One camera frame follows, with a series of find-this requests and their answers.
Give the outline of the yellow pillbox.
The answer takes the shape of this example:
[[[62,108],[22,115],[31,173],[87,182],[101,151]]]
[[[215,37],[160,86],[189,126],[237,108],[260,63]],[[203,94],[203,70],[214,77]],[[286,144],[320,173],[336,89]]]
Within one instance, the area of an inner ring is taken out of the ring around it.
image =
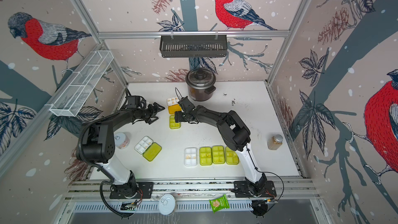
[[[176,112],[181,112],[182,109],[179,106],[179,98],[178,97],[170,97],[166,100],[168,111],[170,115],[174,115]]]

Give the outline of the clear white pillbox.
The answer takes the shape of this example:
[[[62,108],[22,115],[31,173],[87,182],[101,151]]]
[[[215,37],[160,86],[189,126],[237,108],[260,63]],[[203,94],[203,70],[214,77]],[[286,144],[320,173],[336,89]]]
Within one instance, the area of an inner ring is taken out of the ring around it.
[[[198,164],[198,149],[196,147],[188,147],[184,150],[185,167],[195,167]]]

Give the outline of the large green pillbox front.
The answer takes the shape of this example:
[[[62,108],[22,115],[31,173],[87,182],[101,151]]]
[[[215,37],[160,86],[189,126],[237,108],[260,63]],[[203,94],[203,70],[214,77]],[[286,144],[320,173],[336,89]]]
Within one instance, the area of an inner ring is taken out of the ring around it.
[[[211,152],[214,164],[224,164],[226,162],[223,146],[213,146]]]

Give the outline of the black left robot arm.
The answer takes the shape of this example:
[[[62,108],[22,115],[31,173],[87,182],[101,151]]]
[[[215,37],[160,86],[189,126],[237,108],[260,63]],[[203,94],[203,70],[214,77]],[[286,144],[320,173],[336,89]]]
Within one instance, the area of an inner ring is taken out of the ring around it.
[[[158,103],[128,105],[115,113],[82,125],[77,143],[76,157],[87,165],[97,168],[119,188],[136,189],[134,173],[128,170],[115,155],[114,132],[126,124],[143,121],[152,124],[159,118],[157,113],[165,110]]]

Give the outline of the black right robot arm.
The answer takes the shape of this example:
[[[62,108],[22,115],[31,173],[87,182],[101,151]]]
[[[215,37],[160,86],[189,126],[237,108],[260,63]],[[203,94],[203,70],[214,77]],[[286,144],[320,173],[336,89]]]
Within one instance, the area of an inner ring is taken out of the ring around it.
[[[248,194],[259,197],[266,192],[267,177],[260,172],[252,154],[250,130],[235,111],[221,113],[202,105],[195,106],[187,97],[179,100],[181,111],[175,114],[176,122],[206,123],[216,127],[226,144],[235,151],[245,172]]]

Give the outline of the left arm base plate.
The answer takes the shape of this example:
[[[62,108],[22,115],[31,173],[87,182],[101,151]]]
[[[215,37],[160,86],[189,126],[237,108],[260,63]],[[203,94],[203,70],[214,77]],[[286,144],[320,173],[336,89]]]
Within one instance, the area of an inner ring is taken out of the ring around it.
[[[138,182],[132,185],[111,185],[110,199],[150,199],[153,191],[153,182]]]

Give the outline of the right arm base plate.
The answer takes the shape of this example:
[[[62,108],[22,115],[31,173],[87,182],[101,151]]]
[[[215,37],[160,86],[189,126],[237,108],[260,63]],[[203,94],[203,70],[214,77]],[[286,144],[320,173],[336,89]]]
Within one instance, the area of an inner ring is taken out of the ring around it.
[[[260,186],[256,186],[249,181],[235,181],[232,193],[236,198],[276,198],[277,193],[273,181],[266,181]]]

